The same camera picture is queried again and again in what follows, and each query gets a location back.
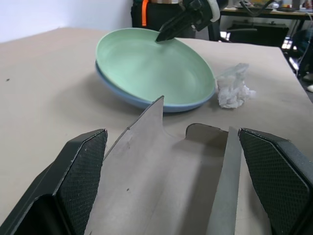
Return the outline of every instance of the stacked bowls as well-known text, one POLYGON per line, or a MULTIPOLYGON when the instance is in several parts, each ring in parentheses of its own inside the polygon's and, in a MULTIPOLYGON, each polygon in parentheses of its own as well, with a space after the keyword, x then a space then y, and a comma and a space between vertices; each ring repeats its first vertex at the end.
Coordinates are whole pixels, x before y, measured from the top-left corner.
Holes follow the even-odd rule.
POLYGON ((126 28, 104 36, 96 70, 122 100, 142 109, 164 96, 164 112, 197 108, 215 93, 208 64, 177 39, 156 43, 158 32, 126 28))

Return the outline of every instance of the bowl rim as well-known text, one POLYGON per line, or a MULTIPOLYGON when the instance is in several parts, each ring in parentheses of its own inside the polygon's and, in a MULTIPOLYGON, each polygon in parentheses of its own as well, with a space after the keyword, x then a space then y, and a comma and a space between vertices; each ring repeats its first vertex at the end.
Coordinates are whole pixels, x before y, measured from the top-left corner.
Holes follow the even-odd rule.
MULTIPOLYGON (((99 45, 101 43, 101 41, 106 38, 107 36, 109 36, 110 34, 113 34, 113 33, 116 33, 116 32, 119 32, 119 31, 127 31, 127 30, 137 30, 137 31, 152 31, 152 32, 157 32, 157 31, 154 31, 154 30, 151 30, 151 29, 145 29, 145 28, 122 28, 122 29, 117 29, 117 30, 114 30, 112 32, 109 32, 107 33, 106 35, 104 35, 98 42, 97 44, 97 47, 96 47, 96 52, 95 52, 95 57, 96 57, 96 66, 99 68, 99 71, 101 72, 101 75, 102 75, 102 79, 105 79, 107 82, 110 82, 113 86, 115 86, 117 89, 119 89, 120 91, 126 93, 127 95, 129 96, 133 96, 134 98, 136 98, 136 100, 140 100, 144 103, 147 103, 147 104, 151 104, 153 101, 149 101, 149 100, 145 100, 145 99, 142 99, 140 97, 138 97, 137 95, 134 95, 134 94, 131 94, 129 92, 127 92, 126 90, 124 90, 123 88, 119 87, 112 79, 110 79, 106 73, 104 71, 101 70, 99 64, 98 64, 98 48, 99 48, 99 45)), ((173 104, 173 103, 164 103, 164 106, 166 107, 172 107, 172 108, 176 108, 176 107, 187 107, 187 106, 196 106, 196 105, 199 105, 199 104, 203 104, 205 102, 207 102, 216 92, 216 79, 215 79, 215 75, 213 73, 213 70, 211 69, 211 67, 209 66, 209 64, 206 62, 206 60, 203 59, 203 57, 198 54, 195 50, 193 50, 189 45, 187 45, 186 43, 184 43, 183 41, 177 39, 177 38, 174 38, 172 40, 176 40, 178 41, 179 43, 183 44, 184 46, 188 47, 189 49, 191 49, 193 52, 195 52, 199 57, 200 59, 202 59, 205 64, 208 66, 208 68, 210 69, 211 73, 212 73, 212 76, 213 76, 213 80, 214 80, 214 87, 212 89, 212 93, 208 94, 205 98, 203 98, 202 100, 199 100, 197 102, 194 102, 194 103, 186 103, 186 104, 173 104)))

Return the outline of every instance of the crumpled tissue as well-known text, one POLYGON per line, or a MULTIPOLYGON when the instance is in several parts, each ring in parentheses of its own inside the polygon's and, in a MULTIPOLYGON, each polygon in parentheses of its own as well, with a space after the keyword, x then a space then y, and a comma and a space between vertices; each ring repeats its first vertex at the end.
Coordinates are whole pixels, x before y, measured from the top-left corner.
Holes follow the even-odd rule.
POLYGON ((255 96, 256 92, 245 85, 245 72, 248 68, 249 64, 239 63, 216 78, 218 99, 222 108, 236 109, 255 96))

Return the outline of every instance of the textured gripper pad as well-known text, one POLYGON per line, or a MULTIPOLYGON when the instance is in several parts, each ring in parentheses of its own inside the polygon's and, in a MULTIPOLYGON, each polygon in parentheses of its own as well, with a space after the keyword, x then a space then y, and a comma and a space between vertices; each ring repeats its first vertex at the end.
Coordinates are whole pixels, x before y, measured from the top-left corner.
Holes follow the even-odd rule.
POLYGON ((57 192, 75 235, 83 235, 97 195, 107 133, 85 142, 57 192))
POLYGON ((239 134, 253 187, 277 234, 291 235, 310 200, 306 182, 270 141, 239 134))

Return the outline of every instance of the cardboard table surface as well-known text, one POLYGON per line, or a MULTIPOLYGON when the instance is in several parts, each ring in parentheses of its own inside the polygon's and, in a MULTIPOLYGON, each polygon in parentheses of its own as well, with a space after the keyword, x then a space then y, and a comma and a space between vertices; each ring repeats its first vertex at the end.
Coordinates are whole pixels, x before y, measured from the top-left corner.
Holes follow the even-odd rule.
MULTIPOLYGON (((0 44, 0 223, 32 180, 71 138, 98 128, 108 148, 142 110, 117 99, 98 79, 95 48, 106 32, 61 28, 0 44)), ((182 39, 217 75, 249 63, 246 84, 257 92, 236 110, 214 96, 202 107, 165 115, 164 127, 184 138, 191 123, 269 132, 291 140, 313 158, 313 104, 279 48, 182 39)))

